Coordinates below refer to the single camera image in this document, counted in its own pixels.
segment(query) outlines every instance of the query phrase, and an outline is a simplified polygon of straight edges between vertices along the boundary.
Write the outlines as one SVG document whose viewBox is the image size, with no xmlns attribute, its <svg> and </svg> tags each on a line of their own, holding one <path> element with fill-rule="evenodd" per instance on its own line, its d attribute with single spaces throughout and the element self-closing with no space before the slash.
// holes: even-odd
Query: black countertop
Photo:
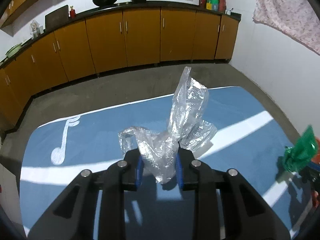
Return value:
<svg viewBox="0 0 320 240">
<path fill-rule="evenodd" d="M 6 67 L 10 62 L 12 62 L 13 60 L 16 59 L 16 57 L 18 57 L 22 52 L 24 52 L 26 49 L 30 48 L 32 46 L 32 44 L 34 42 L 36 42 L 37 40 L 43 38 L 44 36 L 46 36 L 47 34 L 61 28 L 64 27 L 66 25 L 71 24 L 72 22 L 76 22 L 79 20 L 83 20 L 85 18 L 97 15 L 97 14 L 101 14 L 101 13 L 107 13 L 109 11 L 114 11 L 114 10 L 125 10 L 125 9 L 132 9 L 132 8 L 156 8 L 156 7 L 162 7 L 162 8 L 181 8 L 181 9 L 189 9 L 189 10 L 197 10 L 197 11 L 203 11 L 206 13 L 210 13 L 210 14 L 215 14 L 215 15 L 226 15 L 230 18 L 233 18 L 237 21 L 241 20 L 241 14 L 238 13 L 232 13 L 231 15 L 227 15 L 225 13 L 221 13 L 218 11 L 211 11 L 211 10 L 207 10 L 204 8 L 199 7 L 198 5 L 194 5 L 194 4 L 189 4 L 189 3 L 181 3 L 181 2 L 169 2 L 169 1 L 146 1 L 144 3 L 135 3 L 135 2 L 124 2 L 124 3 L 116 3 L 110 6 L 106 6 L 106 7 L 97 7 L 91 10 L 87 10 L 81 13 L 78 13 L 76 15 L 76 17 L 74 19 L 69 18 L 69 21 L 65 24 L 62 25 L 57 25 L 54 29 L 46 32 L 44 30 L 44 33 L 41 34 L 39 37 L 34 38 L 34 39 L 29 39 L 23 46 L 22 48 L 16 53 L 14 54 L 12 57 L 10 57 L 9 59 L 7 59 L 1 66 L 1 68 Z"/>
</svg>

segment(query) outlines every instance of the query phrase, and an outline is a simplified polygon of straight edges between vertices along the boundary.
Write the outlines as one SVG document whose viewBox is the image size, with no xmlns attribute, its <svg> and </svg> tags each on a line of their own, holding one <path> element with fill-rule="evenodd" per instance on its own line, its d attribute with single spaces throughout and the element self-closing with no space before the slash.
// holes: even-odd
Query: crumpled plastic wrap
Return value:
<svg viewBox="0 0 320 240">
<path fill-rule="evenodd" d="M 204 120 L 208 89 L 191 78 L 191 68 L 185 67 L 173 95 L 167 130 L 156 133 L 145 127 L 131 126 L 119 133 L 123 155 L 139 148 L 145 168 L 161 184 L 175 175 L 175 158 L 179 149 L 195 151 L 212 139 L 217 128 Z"/>
</svg>

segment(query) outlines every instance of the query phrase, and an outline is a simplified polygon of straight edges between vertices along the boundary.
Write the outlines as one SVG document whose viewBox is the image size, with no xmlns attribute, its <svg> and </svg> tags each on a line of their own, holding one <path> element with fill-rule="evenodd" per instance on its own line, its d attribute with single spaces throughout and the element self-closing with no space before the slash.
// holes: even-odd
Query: concrete floor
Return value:
<svg viewBox="0 0 320 240">
<path fill-rule="evenodd" d="M 243 87 L 270 112 L 290 141 L 294 143 L 299 137 L 279 107 L 257 85 L 229 64 L 181 64 L 138 70 L 127 68 L 120 70 L 122 73 L 111 72 L 110 75 L 64 87 L 35 98 L 18 131 L 8 134 L 4 140 L 0 149 L 0 163 L 16 175 L 19 182 L 28 139 L 38 126 L 61 117 L 171 94 L 175 91 L 186 65 L 192 67 L 191 76 L 208 88 Z"/>
</svg>

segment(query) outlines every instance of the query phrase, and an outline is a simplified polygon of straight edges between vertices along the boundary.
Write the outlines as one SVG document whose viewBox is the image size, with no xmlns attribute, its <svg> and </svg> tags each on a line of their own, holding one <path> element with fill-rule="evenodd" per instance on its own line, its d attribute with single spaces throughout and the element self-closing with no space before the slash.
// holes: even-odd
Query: metal bolt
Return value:
<svg viewBox="0 0 320 240">
<path fill-rule="evenodd" d="M 192 166 L 195 166 L 195 167 L 199 167 L 199 166 L 201 165 L 201 161 L 199 161 L 199 160 L 193 160 L 193 161 L 191 162 L 191 165 L 192 165 Z"/>
<path fill-rule="evenodd" d="M 236 169 L 230 169 L 230 170 L 228 171 L 228 173 L 229 173 L 231 176 L 236 176 L 236 175 L 238 175 L 238 171 L 237 171 Z"/>
<path fill-rule="evenodd" d="M 118 161 L 118 166 L 123 168 L 123 167 L 127 166 L 127 162 L 123 161 L 123 160 L 122 161 Z"/>
<path fill-rule="evenodd" d="M 81 176 L 82 177 L 88 177 L 90 175 L 90 170 L 83 170 L 81 171 Z"/>
</svg>

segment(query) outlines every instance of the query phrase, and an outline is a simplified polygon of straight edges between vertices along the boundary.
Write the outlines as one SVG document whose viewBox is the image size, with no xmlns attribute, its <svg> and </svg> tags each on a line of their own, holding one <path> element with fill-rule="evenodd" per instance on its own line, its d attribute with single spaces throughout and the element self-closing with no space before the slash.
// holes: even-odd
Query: white music note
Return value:
<svg viewBox="0 0 320 240">
<path fill-rule="evenodd" d="M 68 133 L 68 128 L 76 126 L 80 123 L 78 121 L 80 119 L 80 116 L 70 118 L 66 121 L 66 124 L 63 129 L 63 134 L 62 134 L 62 143 L 61 147 L 56 147 L 53 149 L 51 153 L 51 162 L 54 165 L 60 165 L 64 161 L 64 157 L 66 154 L 66 144 L 67 144 L 67 133 Z"/>
</svg>

